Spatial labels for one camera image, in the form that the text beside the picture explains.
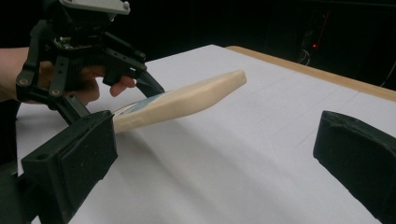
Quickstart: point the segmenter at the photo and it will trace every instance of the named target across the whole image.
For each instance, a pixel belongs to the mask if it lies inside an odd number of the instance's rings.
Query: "human hand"
[[[40,76],[37,86],[46,89],[50,86],[53,69],[54,67],[50,62],[42,62],[40,64]],[[77,90],[65,91],[64,95],[74,94],[84,105],[97,100],[100,93],[96,78],[103,77],[105,71],[105,67],[100,65],[84,67],[80,74],[80,87]],[[134,80],[127,76],[121,76],[120,81],[110,87],[110,94],[116,97],[127,88],[132,87],[134,87]]]
[[[21,72],[24,62],[27,59],[28,48],[20,49],[0,49],[0,102],[9,99],[17,99],[15,80]],[[47,89],[53,75],[53,64],[50,62],[40,63],[37,86]],[[84,67],[81,71],[81,88],[74,91],[66,91],[64,95],[75,94],[77,98],[86,105],[99,98],[99,86],[97,77],[105,75],[103,66]],[[127,76],[122,76],[120,81],[110,87],[110,94],[118,96],[127,88],[134,87],[134,80]]]

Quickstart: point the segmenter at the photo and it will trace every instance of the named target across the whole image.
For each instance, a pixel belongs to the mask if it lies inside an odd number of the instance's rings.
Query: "finger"
[[[122,76],[118,83],[111,86],[110,94],[112,96],[118,96],[118,95],[120,95],[120,93],[125,91],[127,88],[134,87],[134,85],[135,85],[134,80],[131,77]]]
[[[110,94],[114,97],[120,95],[123,91],[126,90],[126,86],[122,85],[122,83],[117,82],[116,84],[112,85],[110,88]]]
[[[122,76],[120,78],[120,83],[128,88],[132,88],[134,87],[134,79],[131,77],[127,77],[127,76]]]
[[[37,79],[37,86],[48,89],[52,81],[54,66],[51,62],[45,61],[40,63],[39,76]]]
[[[81,84],[81,89],[76,91],[67,92],[70,95],[74,93],[77,98],[84,104],[87,105],[91,101],[99,99],[99,85],[95,79],[89,79]]]

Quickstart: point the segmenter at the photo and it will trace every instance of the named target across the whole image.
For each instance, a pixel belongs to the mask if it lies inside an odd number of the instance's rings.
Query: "white table surface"
[[[213,45],[147,66],[167,91],[237,69],[247,84],[200,113],[117,134],[119,157],[70,223],[380,223],[313,147],[323,110],[396,136],[396,103]],[[113,98],[101,85],[88,108],[143,98],[138,89]],[[19,157],[65,127],[45,105],[22,105]]]

